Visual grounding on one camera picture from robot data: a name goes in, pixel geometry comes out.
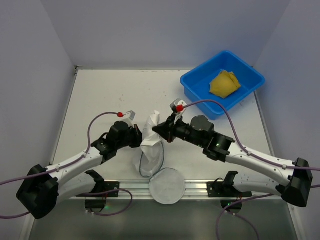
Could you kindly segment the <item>white bra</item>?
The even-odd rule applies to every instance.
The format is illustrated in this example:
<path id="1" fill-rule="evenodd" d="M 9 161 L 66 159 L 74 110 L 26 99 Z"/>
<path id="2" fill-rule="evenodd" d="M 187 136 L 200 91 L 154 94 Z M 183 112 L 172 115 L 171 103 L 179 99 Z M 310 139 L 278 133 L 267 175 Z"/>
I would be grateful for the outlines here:
<path id="1" fill-rule="evenodd" d="M 157 159 L 161 156 L 162 149 L 162 137 L 153 131 L 153 127 L 156 127 L 160 123 L 160 112 L 155 110 L 147 118 L 143 131 L 142 131 L 142 143 L 140 149 L 149 161 Z"/>

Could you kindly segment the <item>yellow bra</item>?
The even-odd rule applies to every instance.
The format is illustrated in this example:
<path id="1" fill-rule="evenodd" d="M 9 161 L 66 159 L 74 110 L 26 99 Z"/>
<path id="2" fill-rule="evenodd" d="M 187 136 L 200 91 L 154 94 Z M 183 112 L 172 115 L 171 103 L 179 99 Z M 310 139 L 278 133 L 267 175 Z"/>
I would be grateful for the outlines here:
<path id="1" fill-rule="evenodd" d="M 242 86 L 232 71 L 222 70 L 211 82 L 209 92 L 225 99 Z"/>

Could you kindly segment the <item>white mesh laundry bag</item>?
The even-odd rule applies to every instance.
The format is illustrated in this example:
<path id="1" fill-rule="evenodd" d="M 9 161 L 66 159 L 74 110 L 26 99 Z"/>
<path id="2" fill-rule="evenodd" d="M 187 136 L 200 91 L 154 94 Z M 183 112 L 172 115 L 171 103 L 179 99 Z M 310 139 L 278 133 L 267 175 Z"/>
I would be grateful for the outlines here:
<path id="1" fill-rule="evenodd" d="M 164 167 L 165 159 L 165 146 L 160 141 L 153 146 L 142 146 L 132 164 L 140 177 L 148 180 L 152 198 L 162 205 L 173 205 L 185 194 L 185 178 L 176 169 Z"/>

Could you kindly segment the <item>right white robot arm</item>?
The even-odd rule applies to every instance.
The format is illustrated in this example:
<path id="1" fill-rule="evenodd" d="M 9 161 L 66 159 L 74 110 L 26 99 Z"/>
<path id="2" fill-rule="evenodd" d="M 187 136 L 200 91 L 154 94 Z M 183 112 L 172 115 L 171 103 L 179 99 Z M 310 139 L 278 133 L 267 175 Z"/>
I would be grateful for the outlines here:
<path id="1" fill-rule="evenodd" d="M 152 127 L 164 140 L 171 143 L 178 138 L 203 149 L 213 161 L 239 165 L 255 172 L 254 175 L 229 171 L 213 189 L 222 196 L 246 196 L 265 193 L 281 197 L 296 207 L 307 206 L 313 175 L 309 163 L 302 158 L 295 161 L 276 158 L 242 145 L 238 140 L 215 131 L 205 116 L 196 116 L 190 123 L 170 116 Z"/>

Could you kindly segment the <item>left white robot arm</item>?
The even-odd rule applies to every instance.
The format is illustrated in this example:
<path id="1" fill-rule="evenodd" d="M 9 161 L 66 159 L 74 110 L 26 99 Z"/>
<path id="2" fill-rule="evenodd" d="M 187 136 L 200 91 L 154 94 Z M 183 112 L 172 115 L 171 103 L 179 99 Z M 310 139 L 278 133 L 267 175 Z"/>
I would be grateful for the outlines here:
<path id="1" fill-rule="evenodd" d="M 107 196 L 115 188 L 108 187 L 94 168 L 114 158 L 120 149 L 140 147 L 142 141 L 143 134 L 136 124 L 117 121 L 78 155 L 56 165 L 32 167 L 16 197 L 38 220 L 69 198 Z"/>

